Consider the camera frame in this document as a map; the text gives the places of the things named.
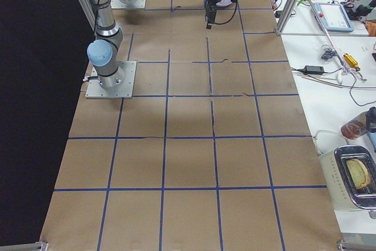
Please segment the lilac plate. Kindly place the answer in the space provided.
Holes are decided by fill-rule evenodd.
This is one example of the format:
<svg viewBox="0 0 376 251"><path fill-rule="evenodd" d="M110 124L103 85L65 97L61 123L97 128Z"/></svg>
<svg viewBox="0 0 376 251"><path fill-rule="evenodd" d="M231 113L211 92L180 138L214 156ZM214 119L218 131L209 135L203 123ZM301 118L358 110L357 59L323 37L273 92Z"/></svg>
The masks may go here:
<svg viewBox="0 0 376 251"><path fill-rule="evenodd" d="M224 7L228 7L232 4L233 2L231 0L221 0L220 2L218 2L216 5L218 7L221 7L221 8L224 8Z"/></svg>

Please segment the long silver reacher grabber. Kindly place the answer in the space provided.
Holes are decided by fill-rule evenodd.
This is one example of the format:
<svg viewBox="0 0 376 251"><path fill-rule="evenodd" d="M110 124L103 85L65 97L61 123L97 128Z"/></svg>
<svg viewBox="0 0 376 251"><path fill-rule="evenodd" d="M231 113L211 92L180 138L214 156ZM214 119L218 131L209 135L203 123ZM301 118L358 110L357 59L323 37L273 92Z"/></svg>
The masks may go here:
<svg viewBox="0 0 376 251"><path fill-rule="evenodd" d="M335 52L336 52L336 57L338 58L338 60L339 60L339 62L340 62L340 64L341 64L341 66L342 66L342 71L343 71L344 73L349 73L349 74L352 74L352 75L357 74L363 82L366 82L367 79L364 78L364 77L362 76L362 74L360 73L360 69L359 69L359 68L356 69L355 67L349 65L348 62L344 59L344 56L339 52L339 50L338 50L336 44L334 43L334 41L333 41L333 39L332 39L332 37L331 37L329 31L328 31L327 28L324 26L324 24L323 24L323 22L322 22L322 20L321 20L321 18L322 18L321 14L315 9L315 7L314 7L314 3L313 3L311 0L299 0L299 3L300 3L300 2L301 2L301 3L303 3L303 2L308 2L308 3L310 4L311 9L312 9L312 12L313 12L313 14L314 14L316 20L318 21L318 25L319 25L319 27L320 27L320 28L322 29L322 31L325 33L327 39L328 39L329 42L330 42L331 47L332 47L332 48L335 50Z"/></svg>

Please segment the black power adapter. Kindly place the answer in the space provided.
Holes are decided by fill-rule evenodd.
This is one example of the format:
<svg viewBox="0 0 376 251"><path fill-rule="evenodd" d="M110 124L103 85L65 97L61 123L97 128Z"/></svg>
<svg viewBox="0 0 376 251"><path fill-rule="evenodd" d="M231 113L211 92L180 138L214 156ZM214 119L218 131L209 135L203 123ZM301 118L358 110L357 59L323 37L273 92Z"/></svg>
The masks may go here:
<svg viewBox="0 0 376 251"><path fill-rule="evenodd" d="M309 75L322 75L325 73L325 70L322 66L306 65L303 72Z"/></svg>

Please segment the brown grid paper mat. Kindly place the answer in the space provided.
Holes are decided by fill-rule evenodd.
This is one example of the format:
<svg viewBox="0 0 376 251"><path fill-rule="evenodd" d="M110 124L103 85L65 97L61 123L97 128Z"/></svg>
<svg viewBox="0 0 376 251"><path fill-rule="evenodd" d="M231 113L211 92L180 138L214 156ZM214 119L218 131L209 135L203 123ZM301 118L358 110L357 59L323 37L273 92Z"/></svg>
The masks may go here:
<svg viewBox="0 0 376 251"><path fill-rule="evenodd" d="M80 93L49 250L336 250L340 230L269 0L115 11L132 99Z"/></svg>

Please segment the yellow tool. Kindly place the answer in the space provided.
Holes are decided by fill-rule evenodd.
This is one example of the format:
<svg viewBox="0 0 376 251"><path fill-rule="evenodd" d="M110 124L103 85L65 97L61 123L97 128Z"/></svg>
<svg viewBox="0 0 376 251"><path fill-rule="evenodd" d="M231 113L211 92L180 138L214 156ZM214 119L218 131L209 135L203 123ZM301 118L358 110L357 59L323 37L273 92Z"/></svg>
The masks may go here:
<svg viewBox="0 0 376 251"><path fill-rule="evenodd" d="M355 69L356 71L360 71L360 67L358 65L358 62L350 54L345 53L343 55L343 57L344 57L344 60L346 61L346 63L348 63L348 65L351 68Z"/></svg>

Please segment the red-filled glass jar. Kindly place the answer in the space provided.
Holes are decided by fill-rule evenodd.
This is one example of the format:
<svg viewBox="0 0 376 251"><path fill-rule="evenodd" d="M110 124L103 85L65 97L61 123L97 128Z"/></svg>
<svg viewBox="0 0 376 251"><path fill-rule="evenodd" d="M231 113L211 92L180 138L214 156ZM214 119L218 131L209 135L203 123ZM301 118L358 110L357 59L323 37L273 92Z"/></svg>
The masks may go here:
<svg viewBox="0 0 376 251"><path fill-rule="evenodd" d="M361 112L341 127L341 133L347 139L356 139L367 132L375 133L375 107Z"/></svg>

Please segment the white toaster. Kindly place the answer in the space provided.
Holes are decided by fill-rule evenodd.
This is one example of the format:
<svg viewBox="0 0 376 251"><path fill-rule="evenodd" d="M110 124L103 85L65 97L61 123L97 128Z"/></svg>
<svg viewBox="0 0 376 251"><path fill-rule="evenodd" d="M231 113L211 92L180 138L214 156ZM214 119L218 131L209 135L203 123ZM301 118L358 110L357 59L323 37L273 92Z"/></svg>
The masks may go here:
<svg viewBox="0 0 376 251"><path fill-rule="evenodd" d="M359 159L368 169L371 183L365 188L355 188L346 164L350 159ZM375 212L375 161L366 148L340 146L321 155L319 161L335 210Z"/></svg>

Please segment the toast slice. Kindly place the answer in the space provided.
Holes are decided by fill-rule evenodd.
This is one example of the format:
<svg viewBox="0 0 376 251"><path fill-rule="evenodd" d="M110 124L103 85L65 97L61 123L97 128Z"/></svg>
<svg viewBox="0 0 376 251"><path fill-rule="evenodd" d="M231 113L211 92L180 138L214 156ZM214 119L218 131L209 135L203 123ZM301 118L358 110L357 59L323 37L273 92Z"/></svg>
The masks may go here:
<svg viewBox="0 0 376 251"><path fill-rule="evenodd" d="M346 164L356 189L365 188L371 183L371 175L359 159L347 160Z"/></svg>

